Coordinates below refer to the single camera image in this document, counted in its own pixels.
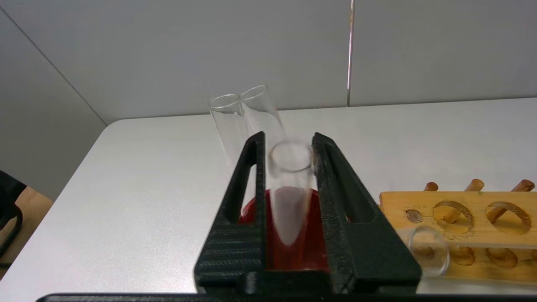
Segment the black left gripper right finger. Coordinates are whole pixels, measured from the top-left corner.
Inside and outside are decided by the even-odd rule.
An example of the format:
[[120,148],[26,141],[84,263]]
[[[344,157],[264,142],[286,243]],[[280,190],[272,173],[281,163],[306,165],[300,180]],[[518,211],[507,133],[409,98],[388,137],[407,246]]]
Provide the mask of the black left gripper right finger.
[[334,140],[315,133],[320,214],[336,294],[415,294],[422,269]]

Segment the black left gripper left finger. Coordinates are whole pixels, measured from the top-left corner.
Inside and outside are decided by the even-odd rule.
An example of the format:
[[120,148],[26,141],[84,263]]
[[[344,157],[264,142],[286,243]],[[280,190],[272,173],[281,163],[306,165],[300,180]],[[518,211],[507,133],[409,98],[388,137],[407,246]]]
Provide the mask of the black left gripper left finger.
[[[256,168],[254,220],[240,223],[252,167]],[[197,259],[199,294],[234,291],[242,276],[266,268],[266,225],[265,133],[261,131],[245,142]]]

